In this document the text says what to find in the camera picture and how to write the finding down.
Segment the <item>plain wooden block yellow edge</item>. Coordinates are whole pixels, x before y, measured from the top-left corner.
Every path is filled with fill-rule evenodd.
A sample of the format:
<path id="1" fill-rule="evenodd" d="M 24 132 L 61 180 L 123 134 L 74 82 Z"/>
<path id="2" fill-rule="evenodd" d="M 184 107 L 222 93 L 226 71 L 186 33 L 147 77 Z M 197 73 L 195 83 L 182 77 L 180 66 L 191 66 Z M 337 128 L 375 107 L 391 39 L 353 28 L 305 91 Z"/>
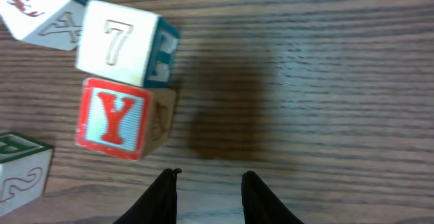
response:
<path id="1" fill-rule="evenodd" d="M 75 66 L 133 86 L 166 88 L 179 41 L 178 29 L 159 14 L 91 0 Z"/>

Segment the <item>red letter Y block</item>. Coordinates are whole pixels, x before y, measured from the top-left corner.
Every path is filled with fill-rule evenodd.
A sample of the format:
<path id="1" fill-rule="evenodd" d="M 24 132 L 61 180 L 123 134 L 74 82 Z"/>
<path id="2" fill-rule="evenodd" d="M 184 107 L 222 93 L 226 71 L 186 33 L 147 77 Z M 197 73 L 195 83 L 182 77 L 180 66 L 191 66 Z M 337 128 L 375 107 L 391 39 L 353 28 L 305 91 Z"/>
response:
<path id="1" fill-rule="evenodd" d="M 88 78 L 76 128 L 76 145 L 125 160 L 140 160 L 170 137 L 176 92 Z"/>

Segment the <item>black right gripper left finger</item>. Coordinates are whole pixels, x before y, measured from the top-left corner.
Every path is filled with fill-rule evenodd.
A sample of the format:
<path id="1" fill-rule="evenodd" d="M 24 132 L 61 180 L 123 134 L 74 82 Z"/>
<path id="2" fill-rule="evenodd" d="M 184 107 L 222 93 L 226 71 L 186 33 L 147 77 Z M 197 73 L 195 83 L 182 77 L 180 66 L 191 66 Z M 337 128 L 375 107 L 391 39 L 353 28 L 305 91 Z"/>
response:
<path id="1" fill-rule="evenodd" d="M 166 168 L 113 224 L 176 224 L 177 175 L 180 168 Z"/>

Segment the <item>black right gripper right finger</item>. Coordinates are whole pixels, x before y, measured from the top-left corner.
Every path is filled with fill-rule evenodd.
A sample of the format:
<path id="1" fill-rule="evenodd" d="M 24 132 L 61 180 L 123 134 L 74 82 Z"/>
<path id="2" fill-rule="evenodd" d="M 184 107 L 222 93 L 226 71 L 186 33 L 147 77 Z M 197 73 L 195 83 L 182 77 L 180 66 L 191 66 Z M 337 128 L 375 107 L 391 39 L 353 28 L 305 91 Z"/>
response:
<path id="1" fill-rule="evenodd" d="M 242 176 L 245 224 L 303 224 L 253 171 Z"/>

